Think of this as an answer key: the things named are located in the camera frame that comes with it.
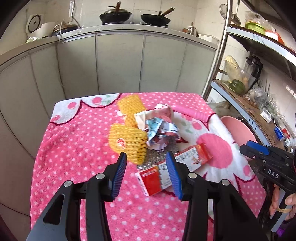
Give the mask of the right hand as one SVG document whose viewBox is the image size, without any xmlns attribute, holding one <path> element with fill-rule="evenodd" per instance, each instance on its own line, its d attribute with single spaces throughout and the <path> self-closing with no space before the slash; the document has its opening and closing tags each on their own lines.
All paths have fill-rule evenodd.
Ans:
<svg viewBox="0 0 296 241">
<path fill-rule="evenodd" d="M 271 199 L 271 206 L 269 208 L 269 214 L 274 215 L 277 208 L 279 207 L 280 188 L 274 184 L 273 196 Z M 285 200 L 286 205 L 292 205 L 292 210 L 288 213 L 285 220 L 288 221 L 295 216 L 295 205 L 296 205 L 296 194 L 289 195 Z"/>
</svg>

